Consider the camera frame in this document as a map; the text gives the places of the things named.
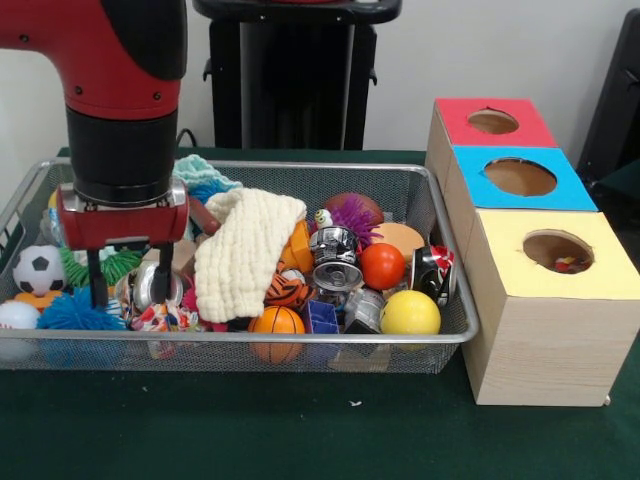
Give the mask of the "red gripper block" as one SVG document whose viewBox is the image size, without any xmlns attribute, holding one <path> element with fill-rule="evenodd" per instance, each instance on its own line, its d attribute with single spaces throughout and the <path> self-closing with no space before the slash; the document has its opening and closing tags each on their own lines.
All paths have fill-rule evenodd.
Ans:
<svg viewBox="0 0 640 480">
<path fill-rule="evenodd" d="M 111 207 L 87 202 L 70 183 L 56 192 L 56 209 L 66 245 L 71 249 L 102 249 L 106 246 L 143 243 L 158 247 L 159 264 L 153 273 L 151 298 L 164 303 L 171 293 L 174 246 L 182 239 L 189 218 L 186 186 L 173 180 L 157 201 L 136 207 Z M 107 306 L 108 285 L 101 270 L 99 251 L 88 250 L 89 286 L 92 305 Z"/>
</svg>

